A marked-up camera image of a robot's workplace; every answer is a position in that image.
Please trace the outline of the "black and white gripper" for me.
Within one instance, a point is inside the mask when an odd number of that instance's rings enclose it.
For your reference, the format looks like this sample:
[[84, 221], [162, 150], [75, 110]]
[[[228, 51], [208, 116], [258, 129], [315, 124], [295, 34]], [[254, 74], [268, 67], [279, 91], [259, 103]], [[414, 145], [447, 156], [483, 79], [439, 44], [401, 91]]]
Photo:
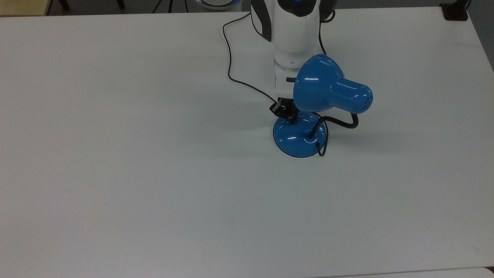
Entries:
[[279, 118], [287, 118], [292, 124], [298, 121], [299, 110], [295, 103], [290, 103], [293, 99], [295, 75], [279, 74], [275, 76], [275, 97], [277, 101], [269, 107], [270, 112]]

